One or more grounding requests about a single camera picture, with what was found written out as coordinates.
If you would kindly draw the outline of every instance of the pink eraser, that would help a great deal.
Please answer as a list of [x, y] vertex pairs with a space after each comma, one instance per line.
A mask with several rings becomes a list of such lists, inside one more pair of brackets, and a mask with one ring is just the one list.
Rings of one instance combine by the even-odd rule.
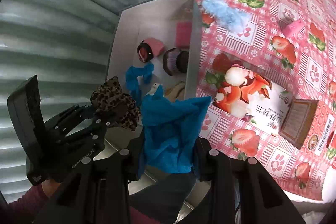
[[178, 22], [176, 24], [175, 46], [177, 48], [189, 48], [191, 37], [191, 21]]
[[304, 26], [304, 22], [301, 19], [295, 20], [282, 30], [283, 35], [287, 38], [297, 33]]

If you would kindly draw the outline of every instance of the white storage box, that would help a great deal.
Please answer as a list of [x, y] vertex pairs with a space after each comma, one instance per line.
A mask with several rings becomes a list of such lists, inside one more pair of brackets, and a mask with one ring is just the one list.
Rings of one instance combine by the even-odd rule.
[[146, 38], [161, 40], [165, 50], [175, 48], [176, 26], [179, 22], [191, 22], [188, 70], [186, 74], [169, 76], [163, 70], [163, 54], [154, 57], [151, 83], [143, 84], [138, 77], [142, 96], [156, 82], [163, 88], [174, 87], [178, 82], [186, 82], [184, 98], [196, 96], [201, 50], [202, 20], [195, 0], [149, 0], [126, 8], [120, 13], [119, 23], [115, 30], [114, 41], [106, 73], [106, 79], [118, 76], [123, 92], [126, 88], [125, 73], [130, 66], [144, 67], [137, 54], [138, 45]]

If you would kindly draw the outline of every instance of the pink object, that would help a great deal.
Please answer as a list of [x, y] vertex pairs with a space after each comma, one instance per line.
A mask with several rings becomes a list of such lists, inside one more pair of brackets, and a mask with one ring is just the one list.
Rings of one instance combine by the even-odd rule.
[[191, 21], [176, 24], [175, 46], [177, 48], [189, 48], [191, 37]]
[[291, 24], [289, 24], [286, 28], [282, 30], [283, 35], [287, 37], [291, 37], [293, 34], [297, 33], [304, 26], [304, 22], [301, 19], [295, 20]]
[[165, 45], [163, 44], [163, 42], [156, 38], [152, 38], [152, 37], [146, 38], [143, 42], [150, 46], [154, 56], [159, 56], [165, 48]]

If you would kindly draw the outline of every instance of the blue fluffy toy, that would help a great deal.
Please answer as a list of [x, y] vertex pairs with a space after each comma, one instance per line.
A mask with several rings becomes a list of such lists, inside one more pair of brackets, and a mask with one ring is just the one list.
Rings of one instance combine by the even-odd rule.
[[215, 16], [217, 24], [232, 33], [242, 33], [251, 14], [231, 8], [224, 0], [203, 0], [202, 7], [205, 12]]

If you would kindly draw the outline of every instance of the blue cloth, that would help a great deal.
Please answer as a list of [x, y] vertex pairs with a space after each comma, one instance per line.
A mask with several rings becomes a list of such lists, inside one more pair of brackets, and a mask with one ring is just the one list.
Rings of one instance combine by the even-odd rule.
[[191, 171], [192, 151], [201, 131], [211, 97], [171, 103], [159, 86], [142, 100], [144, 151], [147, 164], [167, 173]]
[[126, 71], [126, 88], [130, 91], [131, 96], [136, 101], [137, 106], [141, 105], [141, 90], [139, 87], [138, 77], [143, 76], [143, 82], [149, 84], [152, 79], [152, 72], [154, 70], [154, 65], [149, 62], [143, 68], [136, 68], [130, 66]]

